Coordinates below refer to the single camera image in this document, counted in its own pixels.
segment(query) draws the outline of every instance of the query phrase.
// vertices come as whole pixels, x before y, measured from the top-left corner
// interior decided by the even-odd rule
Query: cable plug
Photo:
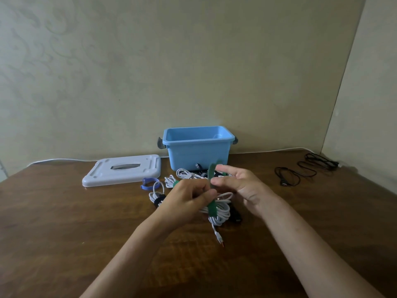
[[[219,243],[222,245],[222,247],[225,248],[225,244],[223,243],[222,236],[219,234],[218,231],[215,231],[215,236],[216,236],[216,239],[219,241]]]

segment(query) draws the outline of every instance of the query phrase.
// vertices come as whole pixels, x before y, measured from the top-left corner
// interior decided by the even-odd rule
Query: hand
[[[158,220],[166,232],[172,232],[188,223],[217,195],[207,179],[184,179],[175,185],[151,216]]]
[[[229,165],[217,165],[215,170],[227,172],[232,177],[212,178],[211,184],[236,191],[244,200],[244,205],[252,214],[261,217],[264,200],[270,196],[277,196],[267,185],[261,182],[250,170]]]

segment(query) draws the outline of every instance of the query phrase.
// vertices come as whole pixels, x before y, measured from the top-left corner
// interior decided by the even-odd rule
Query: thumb
[[[209,203],[211,203],[218,196],[218,193],[215,189],[210,189],[204,192],[202,195],[199,195],[195,199],[191,201],[191,203],[200,210],[202,207],[205,207]]]
[[[217,177],[211,179],[211,184],[218,187],[227,187],[239,191],[244,187],[244,180],[236,179],[236,177]]]

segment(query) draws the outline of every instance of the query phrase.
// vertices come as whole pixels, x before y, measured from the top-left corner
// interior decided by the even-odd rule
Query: forearm
[[[280,197],[267,197],[260,213],[309,297],[383,297]]]
[[[167,234],[150,216],[136,228],[81,298],[132,297]]]

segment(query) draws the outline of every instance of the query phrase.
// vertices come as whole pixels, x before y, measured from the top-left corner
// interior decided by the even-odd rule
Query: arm
[[[180,181],[161,206],[136,228],[80,298],[134,296],[147,267],[166,237],[190,221],[216,196],[216,190],[210,190],[205,179]]]
[[[383,297],[252,172],[226,165],[216,170],[235,175],[211,182],[235,190],[245,206],[264,220],[310,298]]]

